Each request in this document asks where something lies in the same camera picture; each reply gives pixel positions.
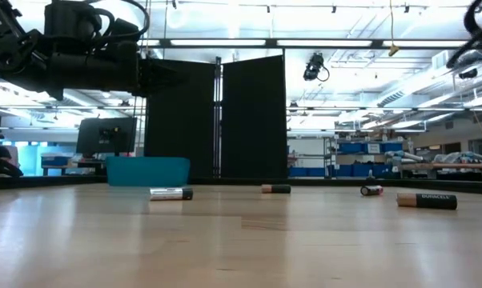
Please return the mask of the blue plastic bin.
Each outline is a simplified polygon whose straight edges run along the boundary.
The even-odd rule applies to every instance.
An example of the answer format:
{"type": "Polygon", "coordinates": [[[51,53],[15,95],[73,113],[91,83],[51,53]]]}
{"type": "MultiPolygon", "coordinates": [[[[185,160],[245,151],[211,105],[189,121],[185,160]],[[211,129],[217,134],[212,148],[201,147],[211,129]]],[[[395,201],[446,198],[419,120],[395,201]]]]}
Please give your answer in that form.
{"type": "Polygon", "coordinates": [[[190,160],[178,157],[108,157],[106,177],[110,186],[185,186],[190,160]]]}

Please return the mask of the wooden workbench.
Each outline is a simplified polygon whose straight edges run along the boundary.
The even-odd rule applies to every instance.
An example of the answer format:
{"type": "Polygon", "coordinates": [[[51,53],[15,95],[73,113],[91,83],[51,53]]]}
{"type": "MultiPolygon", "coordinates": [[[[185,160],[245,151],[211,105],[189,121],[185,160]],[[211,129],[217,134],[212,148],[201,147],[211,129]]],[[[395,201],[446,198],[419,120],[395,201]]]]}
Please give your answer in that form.
{"type": "Polygon", "coordinates": [[[441,170],[441,169],[482,170],[482,163],[412,163],[412,164],[403,164],[400,166],[400,170],[441,170]]]}

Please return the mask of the black table frame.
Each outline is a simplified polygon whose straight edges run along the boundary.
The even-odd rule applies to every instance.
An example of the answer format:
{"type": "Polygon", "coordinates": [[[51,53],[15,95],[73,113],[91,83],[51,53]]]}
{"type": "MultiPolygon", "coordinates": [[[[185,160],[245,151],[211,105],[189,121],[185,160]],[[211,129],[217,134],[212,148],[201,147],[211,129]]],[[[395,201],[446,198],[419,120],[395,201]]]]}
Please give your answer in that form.
{"type": "MultiPolygon", "coordinates": [[[[84,184],[105,183],[104,176],[71,175],[71,176],[37,176],[8,178],[0,177],[0,190],[17,188],[36,188],[49,186],[74,186],[84,184]]],[[[258,186],[262,184],[288,184],[291,186],[328,186],[347,187],[362,186],[362,179],[241,179],[241,178],[196,178],[189,181],[191,185],[210,186],[258,186]]],[[[482,194],[482,182],[444,181],[429,179],[382,179],[376,184],[388,187],[400,187],[422,190],[444,190],[468,194],[482,194]]]]}

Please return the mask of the black copper Duracell battery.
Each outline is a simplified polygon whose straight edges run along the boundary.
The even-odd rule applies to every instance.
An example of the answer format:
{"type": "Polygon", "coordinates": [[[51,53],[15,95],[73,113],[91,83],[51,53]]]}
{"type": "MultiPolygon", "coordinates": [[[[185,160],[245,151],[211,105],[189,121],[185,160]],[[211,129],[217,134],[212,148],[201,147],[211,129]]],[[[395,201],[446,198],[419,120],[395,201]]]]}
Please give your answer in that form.
{"type": "Polygon", "coordinates": [[[263,194],[290,194],[291,186],[289,185],[261,185],[263,194]]]}
{"type": "Polygon", "coordinates": [[[400,207],[414,207],[439,210],[456,210],[455,195],[450,194],[397,194],[396,202],[400,207]]]}

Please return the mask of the black folding screen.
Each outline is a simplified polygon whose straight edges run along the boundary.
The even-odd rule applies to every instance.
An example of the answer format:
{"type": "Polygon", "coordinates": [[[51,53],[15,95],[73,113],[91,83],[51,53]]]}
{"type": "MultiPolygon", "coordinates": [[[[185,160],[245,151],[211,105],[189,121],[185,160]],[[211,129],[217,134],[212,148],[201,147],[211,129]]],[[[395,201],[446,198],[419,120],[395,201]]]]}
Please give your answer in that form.
{"type": "Polygon", "coordinates": [[[189,177],[287,177],[282,55],[223,65],[165,60],[178,84],[147,99],[144,154],[189,160],[189,177]]]}

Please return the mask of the silver AA battery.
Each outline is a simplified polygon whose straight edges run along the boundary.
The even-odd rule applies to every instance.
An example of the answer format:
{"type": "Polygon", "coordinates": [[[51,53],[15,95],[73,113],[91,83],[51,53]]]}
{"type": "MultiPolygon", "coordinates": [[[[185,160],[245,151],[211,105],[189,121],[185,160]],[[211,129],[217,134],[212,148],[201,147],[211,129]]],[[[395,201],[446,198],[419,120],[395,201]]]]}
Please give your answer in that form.
{"type": "Polygon", "coordinates": [[[191,188],[150,188],[151,201],[191,200],[194,192],[191,188]]]}

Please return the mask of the black overhead gantry frame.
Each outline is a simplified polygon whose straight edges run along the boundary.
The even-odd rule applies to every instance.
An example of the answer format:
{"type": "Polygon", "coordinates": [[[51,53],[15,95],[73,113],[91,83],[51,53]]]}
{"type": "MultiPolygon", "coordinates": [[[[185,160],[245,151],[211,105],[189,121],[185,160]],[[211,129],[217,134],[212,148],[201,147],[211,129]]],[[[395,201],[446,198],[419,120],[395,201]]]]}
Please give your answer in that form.
{"type": "Polygon", "coordinates": [[[364,39],[364,38],[149,38],[141,46],[162,49],[370,49],[386,50],[394,43],[401,50],[454,50],[466,43],[448,39],[364,39]]]}

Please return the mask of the metal shelf rack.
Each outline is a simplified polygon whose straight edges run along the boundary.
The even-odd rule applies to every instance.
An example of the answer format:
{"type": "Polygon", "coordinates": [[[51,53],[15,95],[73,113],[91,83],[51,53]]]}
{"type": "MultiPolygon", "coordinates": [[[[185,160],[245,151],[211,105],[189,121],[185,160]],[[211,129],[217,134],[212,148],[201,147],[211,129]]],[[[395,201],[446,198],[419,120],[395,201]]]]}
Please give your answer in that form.
{"type": "MultiPolygon", "coordinates": [[[[380,150],[380,145],[385,142],[402,142],[404,148],[404,139],[402,137],[387,139],[358,137],[357,135],[338,135],[323,139],[323,164],[325,168],[326,178],[355,178],[355,177],[337,177],[333,175],[333,170],[337,170],[340,165],[351,164],[385,164],[387,163],[385,153],[380,150]],[[365,154],[338,154],[339,144],[342,142],[359,142],[367,145],[365,154]]],[[[374,177],[369,172],[368,178],[374,177]]]]}

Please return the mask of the black monitor on stand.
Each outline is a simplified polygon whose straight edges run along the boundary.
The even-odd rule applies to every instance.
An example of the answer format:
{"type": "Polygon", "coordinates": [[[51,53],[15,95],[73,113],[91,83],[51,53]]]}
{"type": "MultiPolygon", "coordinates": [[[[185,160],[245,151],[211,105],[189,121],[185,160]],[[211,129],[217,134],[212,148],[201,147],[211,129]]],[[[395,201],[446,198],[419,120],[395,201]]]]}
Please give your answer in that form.
{"type": "Polygon", "coordinates": [[[135,150],[137,118],[86,118],[78,129],[77,154],[130,153],[135,150]]]}

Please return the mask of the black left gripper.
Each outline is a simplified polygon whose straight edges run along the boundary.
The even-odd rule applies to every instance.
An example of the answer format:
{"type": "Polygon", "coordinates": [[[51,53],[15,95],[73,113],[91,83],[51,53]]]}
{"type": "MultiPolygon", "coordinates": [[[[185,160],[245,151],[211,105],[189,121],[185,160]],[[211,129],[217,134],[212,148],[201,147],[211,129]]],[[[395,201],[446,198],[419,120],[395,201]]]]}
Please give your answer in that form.
{"type": "Polygon", "coordinates": [[[93,6],[100,1],[52,0],[45,7],[44,53],[52,92],[139,87],[140,96],[151,96],[184,81],[184,73],[170,61],[140,61],[141,30],[93,6]]]}

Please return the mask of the blue storage crate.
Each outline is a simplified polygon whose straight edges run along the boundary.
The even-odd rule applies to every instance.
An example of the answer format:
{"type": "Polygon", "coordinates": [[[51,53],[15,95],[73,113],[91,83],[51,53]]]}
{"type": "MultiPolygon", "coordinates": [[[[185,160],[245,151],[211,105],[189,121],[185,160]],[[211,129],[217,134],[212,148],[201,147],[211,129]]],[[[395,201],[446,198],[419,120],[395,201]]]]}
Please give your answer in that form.
{"type": "Polygon", "coordinates": [[[43,154],[41,156],[42,167],[62,167],[71,164],[72,157],[58,154],[43,154]]]}

